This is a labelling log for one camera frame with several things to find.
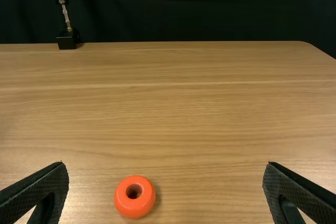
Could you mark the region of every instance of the black curtain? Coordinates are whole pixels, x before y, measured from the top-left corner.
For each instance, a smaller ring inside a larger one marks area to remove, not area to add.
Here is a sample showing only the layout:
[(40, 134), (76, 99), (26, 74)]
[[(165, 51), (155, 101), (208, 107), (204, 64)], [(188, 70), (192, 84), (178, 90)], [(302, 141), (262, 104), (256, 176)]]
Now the black curtain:
[[(0, 0), (0, 43), (55, 42), (55, 0)], [(70, 0), (83, 42), (302, 40), (336, 57), (336, 0)]]

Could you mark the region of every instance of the wood grain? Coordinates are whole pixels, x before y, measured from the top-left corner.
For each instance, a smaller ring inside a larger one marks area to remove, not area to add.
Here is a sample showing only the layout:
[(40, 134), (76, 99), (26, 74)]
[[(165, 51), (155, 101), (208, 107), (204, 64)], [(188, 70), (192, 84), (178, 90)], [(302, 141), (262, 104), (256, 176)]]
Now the wood grain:
[[(0, 188), (62, 160), (60, 223), (272, 223), (277, 161), (336, 192), (336, 62), (304, 42), (0, 45)], [(121, 218), (119, 181), (158, 192)]]

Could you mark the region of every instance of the black base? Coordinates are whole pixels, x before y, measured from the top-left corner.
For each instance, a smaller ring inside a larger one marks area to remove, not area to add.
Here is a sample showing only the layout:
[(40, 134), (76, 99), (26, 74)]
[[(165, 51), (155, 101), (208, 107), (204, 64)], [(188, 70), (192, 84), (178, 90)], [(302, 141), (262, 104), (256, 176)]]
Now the black base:
[(79, 32), (73, 28), (73, 31), (62, 31), (56, 37), (59, 50), (76, 49), (76, 44), (80, 43)]

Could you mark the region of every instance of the orange wheel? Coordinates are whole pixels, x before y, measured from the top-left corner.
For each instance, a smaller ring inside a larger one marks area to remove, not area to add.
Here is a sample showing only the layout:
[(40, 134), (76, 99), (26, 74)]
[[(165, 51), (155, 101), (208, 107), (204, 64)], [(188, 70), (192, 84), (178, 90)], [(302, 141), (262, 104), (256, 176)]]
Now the orange wheel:
[(114, 193), (114, 205), (125, 217), (138, 219), (152, 209), (155, 203), (155, 189), (152, 183), (142, 176), (123, 179)]

